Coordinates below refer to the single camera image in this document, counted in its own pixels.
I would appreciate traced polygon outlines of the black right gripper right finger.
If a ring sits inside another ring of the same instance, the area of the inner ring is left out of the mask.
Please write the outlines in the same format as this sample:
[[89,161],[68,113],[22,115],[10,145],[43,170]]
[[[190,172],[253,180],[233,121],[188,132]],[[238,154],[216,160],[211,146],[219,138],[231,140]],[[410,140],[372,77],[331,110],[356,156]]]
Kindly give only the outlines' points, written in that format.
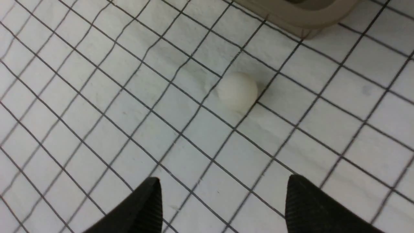
[[285,202],[288,233],[381,233],[300,174],[288,179]]

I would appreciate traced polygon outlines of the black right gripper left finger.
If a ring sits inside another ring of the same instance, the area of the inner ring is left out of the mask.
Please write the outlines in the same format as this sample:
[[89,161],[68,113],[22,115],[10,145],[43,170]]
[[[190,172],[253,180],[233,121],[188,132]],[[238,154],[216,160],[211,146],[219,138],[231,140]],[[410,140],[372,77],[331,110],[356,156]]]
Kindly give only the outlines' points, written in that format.
[[163,225],[160,179],[145,179],[110,213],[86,233],[161,233]]

